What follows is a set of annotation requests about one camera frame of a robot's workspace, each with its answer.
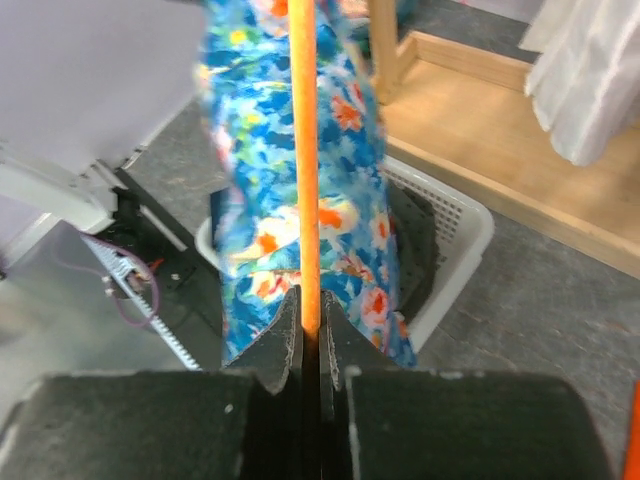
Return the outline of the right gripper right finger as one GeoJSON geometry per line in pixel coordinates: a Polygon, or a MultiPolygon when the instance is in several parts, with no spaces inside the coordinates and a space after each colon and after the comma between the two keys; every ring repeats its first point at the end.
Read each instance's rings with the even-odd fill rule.
{"type": "Polygon", "coordinates": [[[321,380],[332,390],[341,389],[349,366],[361,370],[390,366],[390,359],[349,321],[337,296],[328,290],[321,292],[319,347],[321,380]]]}

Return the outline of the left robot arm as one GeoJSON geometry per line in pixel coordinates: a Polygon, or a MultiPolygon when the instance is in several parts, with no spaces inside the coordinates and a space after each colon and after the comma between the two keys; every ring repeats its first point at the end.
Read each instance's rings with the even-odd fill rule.
{"type": "Polygon", "coordinates": [[[1,147],[1,193],[95,235],[113,223],[118,180],[109,168],[92,164],[74,174],[50,161],[1,147]]]}

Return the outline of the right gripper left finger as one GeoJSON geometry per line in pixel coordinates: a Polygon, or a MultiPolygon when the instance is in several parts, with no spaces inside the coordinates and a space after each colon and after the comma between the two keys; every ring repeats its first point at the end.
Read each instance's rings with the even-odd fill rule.
{"type": "Polygon", "coordinates": [[[300,303],[300,287],[292,287],[270,326],[226,370],[252,374],[271,395],[299,395],[303,363],[300,303]]]}

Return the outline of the peach hanger of floral garment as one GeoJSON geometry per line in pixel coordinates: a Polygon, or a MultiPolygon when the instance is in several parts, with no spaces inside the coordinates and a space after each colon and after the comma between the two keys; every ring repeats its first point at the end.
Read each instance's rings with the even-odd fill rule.
{"type": "Polygon", "coordinates": [[[298,210],[301,325],[316,341],[321,326],[315,3],[288,3],[298,210]]]}

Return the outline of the grey dotted skirt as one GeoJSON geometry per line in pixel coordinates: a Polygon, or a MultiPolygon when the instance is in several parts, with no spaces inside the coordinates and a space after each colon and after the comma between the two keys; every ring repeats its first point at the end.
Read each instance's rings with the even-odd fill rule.
{"type": "Polygon", "coordinates": [[[388,196],[400,264],[399,311],[411,324],[434,289],[439,259],[435,211],[427,199],[394,181],[388,196]]]}

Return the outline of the blue floral garment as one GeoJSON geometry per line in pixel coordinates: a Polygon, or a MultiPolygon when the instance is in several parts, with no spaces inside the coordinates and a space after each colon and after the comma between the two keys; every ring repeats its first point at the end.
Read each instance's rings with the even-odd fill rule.
{"type": "MultiPolygon", "coordinates": [[[[225,363],[271,325],[300,280],[291,7],[288,1],[205,5],[198,89],[229,181],[210,207],[225,363]]],[[[416,355],[399,307],[400,266],[381,171],[383,123],[340,4],[317,1],[313,12],[321,286],[381,353],[411,367],[416,355]]]]}

